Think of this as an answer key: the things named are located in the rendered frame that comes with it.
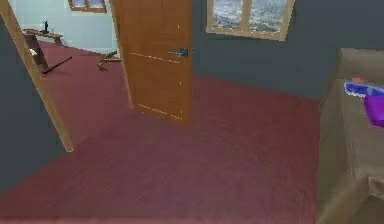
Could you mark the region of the blue flat box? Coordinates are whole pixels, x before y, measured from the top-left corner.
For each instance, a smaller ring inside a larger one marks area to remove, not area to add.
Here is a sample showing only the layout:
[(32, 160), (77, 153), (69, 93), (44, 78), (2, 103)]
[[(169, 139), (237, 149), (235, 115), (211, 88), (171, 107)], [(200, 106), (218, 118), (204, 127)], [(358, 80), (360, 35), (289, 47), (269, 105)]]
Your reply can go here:
[(366, 96), (384, 97), (384, 87), (378, 87), (370, 84), (359, 84), (354, 82), (345, 82), (344, 91), (347, 95), (364, 98)]

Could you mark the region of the brown wooden table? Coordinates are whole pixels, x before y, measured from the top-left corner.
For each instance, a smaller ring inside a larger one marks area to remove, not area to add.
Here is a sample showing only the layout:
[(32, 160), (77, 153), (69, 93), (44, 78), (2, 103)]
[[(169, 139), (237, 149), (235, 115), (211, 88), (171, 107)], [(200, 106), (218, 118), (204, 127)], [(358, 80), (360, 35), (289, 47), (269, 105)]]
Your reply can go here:
[(72, 56), (62, 60), (61, 62), (58, 62), (52, 66), (48, 64), (48, 62), (45, 59), (44, 52), (39, 44), (39, 41), (37, 39), (37, 33), (35, 31), (28, 31), (26, 30), (23, 33), (26, 42), (28, 44), (30, 53), (36, 63), (36, 65), (39, 68), (39, 71), (42, 73), (42, 76), (47, 76), (50, 72), (54, 71), (64, 63), (68, 62), (72, 59)]

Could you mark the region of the brown wooden chair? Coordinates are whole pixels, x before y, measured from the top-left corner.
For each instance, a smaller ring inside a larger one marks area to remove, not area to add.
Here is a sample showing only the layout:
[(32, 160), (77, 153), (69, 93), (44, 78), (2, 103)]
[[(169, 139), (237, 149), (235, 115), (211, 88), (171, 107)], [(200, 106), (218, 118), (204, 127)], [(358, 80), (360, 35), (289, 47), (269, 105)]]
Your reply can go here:
[(117, 54), (117, 51), (112, 51), (108, 54), (105, 54), (103, 56), (103, 58), (99, 61), (99, 63), (97, 64), (97, 68), (100, 70), (100, 71), (106, 71), (106, 68), (104, 67), (104, 65), (106, 63), (109, 63), (109, 62), (120, 62), (121, 59), (120, 58), (117, 58), (116, 57), (116, 54)]

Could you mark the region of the small wooden framed window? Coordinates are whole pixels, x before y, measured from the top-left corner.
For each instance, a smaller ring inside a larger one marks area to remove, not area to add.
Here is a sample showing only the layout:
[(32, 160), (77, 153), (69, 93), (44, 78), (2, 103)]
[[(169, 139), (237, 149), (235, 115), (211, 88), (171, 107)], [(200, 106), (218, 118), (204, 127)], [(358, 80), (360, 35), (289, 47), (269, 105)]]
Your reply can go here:
[(68, 0), (72, 11), (106, 13), (104, 0)]

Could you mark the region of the olive brown sofa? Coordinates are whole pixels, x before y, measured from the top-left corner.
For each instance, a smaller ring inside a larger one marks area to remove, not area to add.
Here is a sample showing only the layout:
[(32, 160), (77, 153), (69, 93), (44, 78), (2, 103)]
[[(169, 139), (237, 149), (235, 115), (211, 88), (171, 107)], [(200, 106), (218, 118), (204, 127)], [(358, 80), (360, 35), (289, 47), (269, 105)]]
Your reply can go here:
[(317, 224), (384, 224), (384, 128), (345, 92), (354, 78), (384, 87), (384, 50), (338, 51), (320, 103)]

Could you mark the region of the purple plastic object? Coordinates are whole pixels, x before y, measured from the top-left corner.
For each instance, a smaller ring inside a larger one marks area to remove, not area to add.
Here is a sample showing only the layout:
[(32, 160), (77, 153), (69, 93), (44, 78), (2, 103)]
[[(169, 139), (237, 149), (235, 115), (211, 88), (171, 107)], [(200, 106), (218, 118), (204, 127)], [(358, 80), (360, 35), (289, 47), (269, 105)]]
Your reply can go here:
[(364, 98), (364, 107), (371, 124), (384, 128), (384, 96), (367, 95)]

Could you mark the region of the brown wooden room door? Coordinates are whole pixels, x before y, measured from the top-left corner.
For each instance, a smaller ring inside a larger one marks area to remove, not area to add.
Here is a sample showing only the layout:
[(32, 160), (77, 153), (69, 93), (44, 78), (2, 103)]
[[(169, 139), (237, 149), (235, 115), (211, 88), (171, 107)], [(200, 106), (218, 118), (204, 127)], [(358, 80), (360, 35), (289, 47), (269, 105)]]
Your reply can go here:
[[(110, 0), (132, 108), (192, 124), (192, 0)], [(169, 51), (187, 48), (187, 57)]]

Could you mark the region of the brown wooden door frame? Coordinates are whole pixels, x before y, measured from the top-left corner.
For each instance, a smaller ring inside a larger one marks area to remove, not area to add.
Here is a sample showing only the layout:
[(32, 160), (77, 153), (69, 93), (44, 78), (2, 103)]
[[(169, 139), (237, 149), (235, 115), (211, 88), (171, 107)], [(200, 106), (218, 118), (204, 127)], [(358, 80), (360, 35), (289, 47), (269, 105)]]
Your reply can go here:
[(16, 49), (28, 71), (29, 76), (31, 77), (35, 89), (43, 102), (44, 108), (46, 109), (52, 125), (55, 127), (65, 150), (67, 152), (73, 152), (75, 147), (69, 132), (67, 131), (67, 128), (55, 107), (55, 103), (44, 84), (38, 65), (35, 63), (33, 56), (29, 51), (29, 46), (8, 0), (0, 0), (0, 16), (5, 23), (13, 43), (16, 46)]

